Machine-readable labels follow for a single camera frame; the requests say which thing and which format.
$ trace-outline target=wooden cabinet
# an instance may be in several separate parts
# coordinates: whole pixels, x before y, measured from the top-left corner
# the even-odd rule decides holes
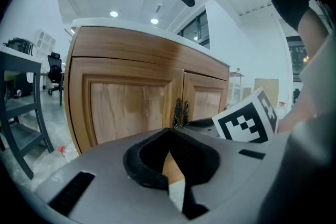
[[[183,105],[189,103],[188,121],[210,118],[222,112],[226,106],[227,87],[225,80],[184,73]]]
[[[108,141],[172,127],[178,99],[182,108],[189,102],[189,121],[216,115],[226,105],[228,71],[227,65],[164,38],[81,27],[65,75],[72,140],[84,153]]]
[[[119,59],[75,58],[69,97],[82,152],[104,142],[170,127],[182,86],[182,69]]]

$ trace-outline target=gray metal shelf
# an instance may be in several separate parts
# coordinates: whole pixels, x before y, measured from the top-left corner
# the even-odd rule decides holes
[[[31,151],[38,143],[44,141],[48,151],[54,151],[48,132],[44,123],[41,101],[40,101],[40,70],[41,63],[34,60],[34,57],[27,56],[21,52],[6,48],[0,50],[0,121],[2,132],[7,139],[10,150],[21,166],[26,175],[32,179],[34,174],[29,168],[24,156]],[[5,72],[32,72],[33,79],[33,96],[34,102],[25,104],[15,99],[9,99],[5,104],[3,96]],[[36,121],[40,132],[32,130],[18,122],[18,116],[29,111],[35,110]],[[15,123],[9,123],[9,119],[14,118]],[[5,150],[1,140],[0,148]]]
[[[37,103],[22,103],[15,99],[9,99],[6,103],[6,117],[8,120],[37,109]]]
[[[20,123],[12,124],[10,129],[19,152],[24,156],[44,138],[43,134]]]

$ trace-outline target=ceiling light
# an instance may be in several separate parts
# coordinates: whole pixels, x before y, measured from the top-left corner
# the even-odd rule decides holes
[[[154,25],[157,25],[158,22],[159,22],[158,19],[155,19],[155,18],[151,19],[151,23],[154,24]]]
[[[118,16],[118,13],[115,12],[115,11],[111,11],[111,12],[110,12],[110,15],[111,15],[112,17],[117,17],[117,16]]]

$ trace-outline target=office chair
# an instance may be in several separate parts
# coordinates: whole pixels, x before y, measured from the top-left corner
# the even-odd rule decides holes
[[[59,91],[59,105],[62,106],[62,90],[63,90],[63,81],[64,74],[62,73],[62,60],[60,55],[54,52],[51,55],[48,55],[48,61],[50,65],[50,72],[48,73],[48,78],[52,83],[57,83],[58,85],[50,88],[48,90],[49,95],[52,95],[53,91]]]

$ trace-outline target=cabinet handle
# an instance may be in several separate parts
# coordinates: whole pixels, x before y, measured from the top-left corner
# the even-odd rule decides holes
[[[178,98],[174,110],[173,128],[176,129],[182,128],[183,124],[181,123],[181,115],[182,115],[182,100],[181,98]]]
[[[188,117],[189,117],[189,102],[185,101],[184,103],[184,111],[183,111],[183,125],[188,124]]]

